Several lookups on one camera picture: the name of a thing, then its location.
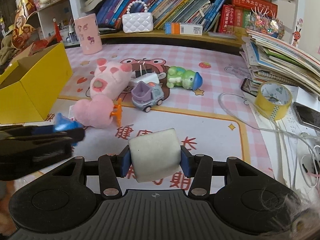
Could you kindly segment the stack of booklets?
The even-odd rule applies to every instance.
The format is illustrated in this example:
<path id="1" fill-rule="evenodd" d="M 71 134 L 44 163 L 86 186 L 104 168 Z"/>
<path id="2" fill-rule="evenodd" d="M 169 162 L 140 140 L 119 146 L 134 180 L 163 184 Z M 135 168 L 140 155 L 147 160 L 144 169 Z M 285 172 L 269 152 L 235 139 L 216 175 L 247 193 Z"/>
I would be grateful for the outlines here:
<path id="1" fill-rule="evenodd" d="M 252 93 L 262 83 L 278 82 L 319 95 L 319 60 L 285 41 L 253 30 L 247 33 L 240 55 L 248 68 Z"/>

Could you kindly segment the blue plastic bag toy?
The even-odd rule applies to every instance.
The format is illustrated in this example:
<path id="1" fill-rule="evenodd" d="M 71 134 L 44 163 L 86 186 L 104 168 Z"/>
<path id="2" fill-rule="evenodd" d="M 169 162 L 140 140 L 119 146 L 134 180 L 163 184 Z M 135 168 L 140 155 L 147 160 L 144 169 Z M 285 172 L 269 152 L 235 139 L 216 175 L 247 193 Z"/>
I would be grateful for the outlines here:
<path id="1" fill-rule="evenodd" d="M 76 145 L 78 142 L 83 141 L 85 137 L 85 130 L 82 124 L 65 117 L 61 113 L 57 113 L 55 116 L 53 131 L 66 133 L 68 137 L 72 138 L 72 145 Z"/>

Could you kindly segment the white foam block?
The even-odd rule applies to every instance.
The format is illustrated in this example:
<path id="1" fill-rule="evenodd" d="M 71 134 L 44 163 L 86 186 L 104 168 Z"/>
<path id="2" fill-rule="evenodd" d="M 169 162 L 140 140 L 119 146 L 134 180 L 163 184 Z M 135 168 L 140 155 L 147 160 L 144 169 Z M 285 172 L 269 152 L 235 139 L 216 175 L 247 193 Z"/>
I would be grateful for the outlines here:
<path id="1" fill-rule="evenodd" d="M 130 139 L 129 149 L 139 183 L 168 177 L 180 169 L 181 146 L 174 128 Z"/>

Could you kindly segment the black smartphone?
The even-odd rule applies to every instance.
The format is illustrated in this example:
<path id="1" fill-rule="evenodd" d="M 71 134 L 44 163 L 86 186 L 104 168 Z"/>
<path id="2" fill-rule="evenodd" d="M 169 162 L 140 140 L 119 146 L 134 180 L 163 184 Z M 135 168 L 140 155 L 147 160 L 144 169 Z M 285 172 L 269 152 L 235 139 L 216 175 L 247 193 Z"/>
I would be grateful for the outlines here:
<path id="1" fill-rule="evenodd" d="M 316 131 L 320 130 L 320 113 L 318 111 L 297 102 L 294 102 L 292 107 L 301 125 Z"/>

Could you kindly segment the purple grey toy truck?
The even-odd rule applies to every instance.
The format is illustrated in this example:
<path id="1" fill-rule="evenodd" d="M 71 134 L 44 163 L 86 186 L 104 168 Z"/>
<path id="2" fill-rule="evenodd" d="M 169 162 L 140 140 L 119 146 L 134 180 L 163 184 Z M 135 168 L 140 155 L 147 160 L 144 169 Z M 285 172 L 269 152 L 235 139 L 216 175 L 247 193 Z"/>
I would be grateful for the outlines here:
<path id="1" fill-rule="evenodd" d="M 153 106 L 162 104 L 164 92 L 157 83 L 139 81 L 131 90 L 131 100 L 137 109 L 148 113 Z"/>

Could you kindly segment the orange white medicine box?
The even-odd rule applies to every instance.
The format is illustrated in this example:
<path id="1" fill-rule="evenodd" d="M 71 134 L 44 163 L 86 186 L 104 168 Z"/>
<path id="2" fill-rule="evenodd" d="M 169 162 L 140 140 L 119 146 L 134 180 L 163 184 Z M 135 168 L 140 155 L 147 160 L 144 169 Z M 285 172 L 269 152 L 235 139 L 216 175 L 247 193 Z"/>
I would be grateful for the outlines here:
<path id="1" fill-rule="evenodd" d="M 191 23 L 166 23 L 165 34 L 202 36 L 203 26 Z"/>

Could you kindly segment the yellow cardboard box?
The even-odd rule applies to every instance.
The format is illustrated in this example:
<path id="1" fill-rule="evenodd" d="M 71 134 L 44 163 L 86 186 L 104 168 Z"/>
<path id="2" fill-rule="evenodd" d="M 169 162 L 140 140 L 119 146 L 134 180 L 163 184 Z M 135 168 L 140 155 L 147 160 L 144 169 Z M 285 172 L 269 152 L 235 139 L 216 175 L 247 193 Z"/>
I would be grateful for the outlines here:
<path id="1" fill-rule="evenodd" d="M 15 61 L 1 75 L 1 124 L 46 120 L 72 74 L 63 43 Z"/>

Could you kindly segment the pink paw plush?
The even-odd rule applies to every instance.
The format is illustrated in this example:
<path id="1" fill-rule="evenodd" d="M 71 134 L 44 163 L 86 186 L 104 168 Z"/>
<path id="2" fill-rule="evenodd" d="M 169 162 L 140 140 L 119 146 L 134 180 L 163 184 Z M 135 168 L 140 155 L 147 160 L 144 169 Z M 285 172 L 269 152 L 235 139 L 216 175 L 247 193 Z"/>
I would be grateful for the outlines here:
<path id="1" fill-rule="evenodd" d="M 97 59 L 97 67 L 90 82 L 89 92 L 93 98 L 103 94 L 111 100 L 116 100 L 131 80 L 132 64 Z"/>

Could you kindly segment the pink flamingo plush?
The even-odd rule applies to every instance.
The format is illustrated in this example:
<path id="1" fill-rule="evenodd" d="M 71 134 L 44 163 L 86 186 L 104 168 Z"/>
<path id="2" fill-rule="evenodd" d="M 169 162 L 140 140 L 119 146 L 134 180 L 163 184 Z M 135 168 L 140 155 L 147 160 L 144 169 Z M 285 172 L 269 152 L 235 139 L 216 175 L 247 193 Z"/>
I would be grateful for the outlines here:
<path id="1" fill-rule="evenodd" d="M 91 100 L 81 99 L 72 107 L 74 119 L 83 126 L 107 128 L 114 120 L 121 126 L 122 99 L 116 103 L 103 94 L 98 94 Z"/>

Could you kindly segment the green frog toy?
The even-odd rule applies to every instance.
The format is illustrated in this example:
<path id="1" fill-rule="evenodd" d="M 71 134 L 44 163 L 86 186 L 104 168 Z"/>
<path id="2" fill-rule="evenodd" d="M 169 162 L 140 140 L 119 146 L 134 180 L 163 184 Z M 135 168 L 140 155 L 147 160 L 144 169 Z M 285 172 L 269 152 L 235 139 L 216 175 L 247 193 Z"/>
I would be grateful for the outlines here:
<path id="1" fill-rule="evenodd" d="M 187 90 L 197 90 L 203 84 L 203 78 L 199 72 L 183 67 L 171 66 L 167 71 L 167 87 L 183 87 Z"/>

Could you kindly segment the white quilted pearl handbag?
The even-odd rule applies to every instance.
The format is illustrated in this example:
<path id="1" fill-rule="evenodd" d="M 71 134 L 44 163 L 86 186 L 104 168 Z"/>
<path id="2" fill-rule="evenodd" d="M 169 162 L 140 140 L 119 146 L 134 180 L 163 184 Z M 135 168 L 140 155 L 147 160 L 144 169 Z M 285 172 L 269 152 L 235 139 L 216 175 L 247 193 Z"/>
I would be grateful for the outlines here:
<path id="1" fill-rule="evenodd" d="M 142 5 L 143 12 L 131 13 L 134 5 Z M 126 14 L 122 16 L 123 32 L 131 33 L 147 33 L 153 31 L 153 16 L 148 12 L 146 3 L 141 0 L 135 0 L 127 6 Z"/>

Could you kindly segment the row of shelf books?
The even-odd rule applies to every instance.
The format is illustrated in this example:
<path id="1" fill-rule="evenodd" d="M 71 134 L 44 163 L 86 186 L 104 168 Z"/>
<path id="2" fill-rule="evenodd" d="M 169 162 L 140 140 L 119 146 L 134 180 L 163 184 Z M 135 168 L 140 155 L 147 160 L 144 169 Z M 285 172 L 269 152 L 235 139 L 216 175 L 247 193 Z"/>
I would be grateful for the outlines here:
<path id="1" fill-rule="evenodd" d="M 93 0 L 99 27 L 123 30 L 122 16 L 135 0 Z M 248 29 L 282 38 L 283 23 L 277 17 L 278 6 L 266 0 L 141 0 L 153 16 L 153 30 L 165 31 L 166 23 L 201 24 L 204 33 L 240 33 Z M 131 13 L 143 12 L 134 5 Z"/>

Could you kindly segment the white charger box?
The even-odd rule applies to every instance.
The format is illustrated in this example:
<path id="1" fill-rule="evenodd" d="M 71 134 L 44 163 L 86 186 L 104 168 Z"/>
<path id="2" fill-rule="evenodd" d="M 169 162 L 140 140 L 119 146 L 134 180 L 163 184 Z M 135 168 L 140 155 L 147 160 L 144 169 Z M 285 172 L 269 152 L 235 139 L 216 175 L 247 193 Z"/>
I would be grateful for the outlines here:
<path id="1" fill-rule="evenodd" d="M 153 82 L 156 84 L 160 83 L 157 73 L 147 73 L 145 75 L 132 79 L 129 82 L 129 85 L 132 87 L 135 87 L 137 83 L 139 83 L 140 81 L 143 81 L 144 83 L 150 83 L 150 82 Z"/>

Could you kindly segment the red gold paper decoration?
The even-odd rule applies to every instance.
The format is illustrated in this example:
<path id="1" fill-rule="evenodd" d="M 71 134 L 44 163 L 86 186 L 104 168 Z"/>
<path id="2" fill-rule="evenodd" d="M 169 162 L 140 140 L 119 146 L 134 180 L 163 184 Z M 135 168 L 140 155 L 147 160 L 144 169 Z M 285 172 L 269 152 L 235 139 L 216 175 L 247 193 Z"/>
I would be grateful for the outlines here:
<path id="1" fill-rule="evenodd" d="M 35 28 L 28 23 L 28 18 L 37 12 L 34 0 L 20 0 L 15 16 L 11 44 L 16 49 L 21 49 L 29 40 Z"/>

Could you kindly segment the yellow tape roll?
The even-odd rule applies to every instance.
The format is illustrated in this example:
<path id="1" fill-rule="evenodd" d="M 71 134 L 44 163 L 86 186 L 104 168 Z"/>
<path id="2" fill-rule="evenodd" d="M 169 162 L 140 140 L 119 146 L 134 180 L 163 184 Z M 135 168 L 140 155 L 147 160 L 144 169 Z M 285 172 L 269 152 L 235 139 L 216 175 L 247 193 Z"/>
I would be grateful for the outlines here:
<path id="1" fill-rule="evenodd" d="M 265 82 L 259 86 L 254 105 L 265 118 L 278 121 L 285 117 L 292 103 L 292 94 L 277 82 Z"/>

